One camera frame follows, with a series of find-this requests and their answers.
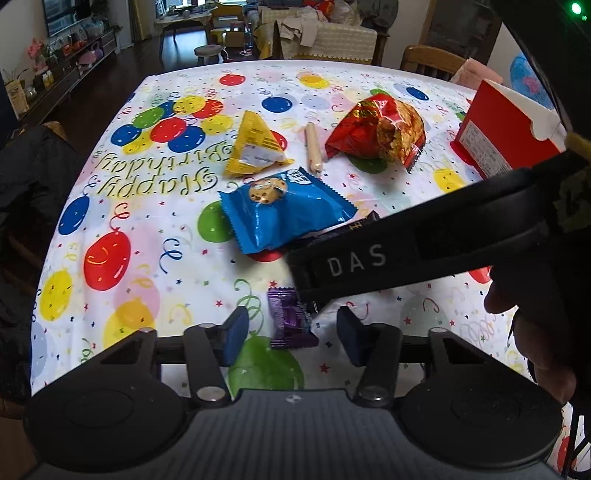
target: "yellow balloon print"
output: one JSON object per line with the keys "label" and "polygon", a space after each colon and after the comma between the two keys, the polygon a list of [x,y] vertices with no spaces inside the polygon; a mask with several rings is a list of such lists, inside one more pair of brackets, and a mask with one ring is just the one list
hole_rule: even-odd
{"label": "yellow balloon print", "polygon": [[55,272],[47,279],[41,291],[39,310],[45,320],[54,321],[64,313],[70,303],[72,277],[67,270]]}
{"label": "yellow balloon print", "polygon": [[462,178],[450,168],[440,168],[433,172],[435,183],[445,193],[451,193],[464,186]]}
{"label": "yellow balloon print", "polygon": [[310,88],[326,88],[330,83],[320,75],[308,74],[300,77],[300,82]]}
{"label": "yellow balloon print", "polygon": [[214,115],[201,122],[201,129],[207,135],[217,135],[230,130],[233,124],[234,120],[227,115]]}
{"label": "yellow balloon print", "polygon": [[149,149],[154,143],[150,139],[150,132],[151,130],[144,130],[138,138],[123,147],[123,152],[126,155],[135,155]]}
{"label": "yellow balloon print", "polygon": [[126,301],[107,320],[103,347],[108,348],[143,327],[154,328],[154,318],[148,307],[140,299]]}
{"label": "yellow balloon print", "polygon": [[191,115],[205,106],[205,98],[197,95],[189,95],[181,98],[174,104],[173,111],[179,115]]}

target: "tv cabinet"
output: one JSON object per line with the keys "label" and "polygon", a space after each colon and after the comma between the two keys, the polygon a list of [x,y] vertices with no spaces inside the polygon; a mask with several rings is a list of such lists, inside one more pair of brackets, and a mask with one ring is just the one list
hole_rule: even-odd
{"label": "tv cabinet", "polygon": [[[80,55],[88,51],[91,46],[99,43],[100,49],[104,52],[104,56],[93,63],[92,67],[84,72],[80,73],[76,62]],[[84,80],[84,78],[92,72],[101,62],[115,52],[117,42],[115,40],[115,32],[109,30],[105,32],[101,37],[96,38],[80,50],[70,53],[65,57],[58,65],[58,72],[60,75],[56,78],[55,82],[49,87],[45,88],[42,92],[38,92],[37,97],[33,103],[29,106],[29,110],[19,117],[20,127],[29,128],[34,125],[42,124],[47,115],[59,105],[59,103],[74,89],[76,86]]]}

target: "purple candy wrapper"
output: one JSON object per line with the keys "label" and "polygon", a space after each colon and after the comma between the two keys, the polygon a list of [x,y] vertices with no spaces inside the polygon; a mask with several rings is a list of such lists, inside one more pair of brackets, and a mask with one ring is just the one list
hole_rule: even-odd
{"label": "purple candy wrapper", "polygon": [[267,298],[276,328],[271,340],[272,349],[318,345],[318,337],[310,331],[310,315],[298,300],[294,288],[269,288]]}

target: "screw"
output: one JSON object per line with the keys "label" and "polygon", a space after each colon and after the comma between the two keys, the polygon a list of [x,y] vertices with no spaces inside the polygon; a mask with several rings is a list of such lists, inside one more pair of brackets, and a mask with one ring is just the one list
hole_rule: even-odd
{"label": "screw", "polygon": [[223,388],[210,385],[197,390],[197,396],[203,401],[217,402],[226,396],[226,391]]}
{"label": "screw", "polygon": [[388,390],[379,385],[368,385],[359,390],[359,396],[364,400],[380,401],[388,396]]}

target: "birthday tablecloth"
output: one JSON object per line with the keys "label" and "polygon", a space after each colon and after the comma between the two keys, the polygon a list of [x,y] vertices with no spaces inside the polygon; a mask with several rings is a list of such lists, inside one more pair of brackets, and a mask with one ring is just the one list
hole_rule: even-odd
{"label": "birthday tablecloth", "polygon": [[[427,143],[411,173],[344,154],[325,162],[322,180],[358,208],[356,218],[372,210],[391,215],[480,180],[449,144],[474,91],[437,79],[299,60],[146,78],[88,159],[51,242],[31,331],[33,392],[141,327],[179,335],[191,325],[223,323],[238,305],[248,308],[251,325],[236,364],[224,372],[233,394],[240,388],[353,391],[362,369],[351,366],[337,338],[341,305],[365,323],[390,323],[407,335],[444,326],[527,374],[507,341],[512,312],[484,311],[487,269],[335,300],[313,319],[318,347],[269,348],[267,289],[293,285],[284,252],[242,254],[218,194],[253,180],[222,174],[243,112],[263,117],[297,168],[306,166],[306,123],[317,125],[323,144],[357,101],[377,92],[418,110]],[[403,365],[399,393],[422,376],[419,365]],[[164,368],[163,381],[189,396],[183,365]]]}

